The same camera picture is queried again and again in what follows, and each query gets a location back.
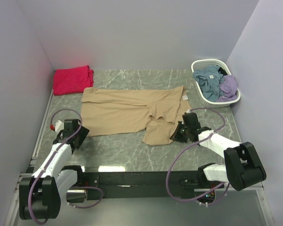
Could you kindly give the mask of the beige t-shirt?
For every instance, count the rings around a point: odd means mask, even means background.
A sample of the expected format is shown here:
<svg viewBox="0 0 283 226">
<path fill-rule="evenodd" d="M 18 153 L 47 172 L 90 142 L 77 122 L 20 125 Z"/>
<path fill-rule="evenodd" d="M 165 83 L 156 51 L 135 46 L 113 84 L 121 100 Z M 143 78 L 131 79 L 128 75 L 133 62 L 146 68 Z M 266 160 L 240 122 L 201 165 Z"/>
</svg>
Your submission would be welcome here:
<svg viewBox="0 0 283 226">
<path fill-rule="evenodd" d="M 81 99 L 83 126 L 88 136 L 135 133 L 151 146 L 172 143 L 182 115 L 191 106 L 184 86 L 169 90 L 113 90 L 86 88 Z"/>
</svg>

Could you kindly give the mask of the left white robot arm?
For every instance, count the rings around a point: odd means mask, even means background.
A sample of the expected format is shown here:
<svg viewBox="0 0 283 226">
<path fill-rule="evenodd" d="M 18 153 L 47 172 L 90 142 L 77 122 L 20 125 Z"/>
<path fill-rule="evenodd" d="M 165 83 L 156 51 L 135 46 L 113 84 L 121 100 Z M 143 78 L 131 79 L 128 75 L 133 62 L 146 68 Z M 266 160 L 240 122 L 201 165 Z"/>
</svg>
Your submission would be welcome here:
<svg viewBox="0 0 283 226">
<path fill-rule="evenodd" d="M 67 119 L 53 141 L 51 151 L 40 168 L 19 184 L 19 216 L 22 220 L 42 220 L 58 216 L 61 199 L 67 191 L 85 183 L 81 166 L 65 163 L 85 140 L 89 130 L 79 119 Z"/>
</svg>

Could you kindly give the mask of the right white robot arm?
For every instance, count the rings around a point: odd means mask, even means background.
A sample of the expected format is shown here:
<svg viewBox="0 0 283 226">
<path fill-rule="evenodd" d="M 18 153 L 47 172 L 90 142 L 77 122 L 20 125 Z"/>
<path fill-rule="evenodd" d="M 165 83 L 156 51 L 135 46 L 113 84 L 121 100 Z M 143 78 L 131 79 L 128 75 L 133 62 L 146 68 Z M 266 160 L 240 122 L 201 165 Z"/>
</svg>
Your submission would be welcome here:
<svg viewBox="0 0 283 226">
<path fill-rule="evenodd" d="M 225 160 L 224 165 L 209 163 L 198 168 L 197 182 L 203 188 L 218 181 L 229 183 L 236 191 L 241 191 L 267 178 L 252 143 L 239 143 L 219 135 L 209 127 L 202 127 L 196 113 L 185 113 L 170 139 L 181 143 L 195 142 Z"/>
</svg>

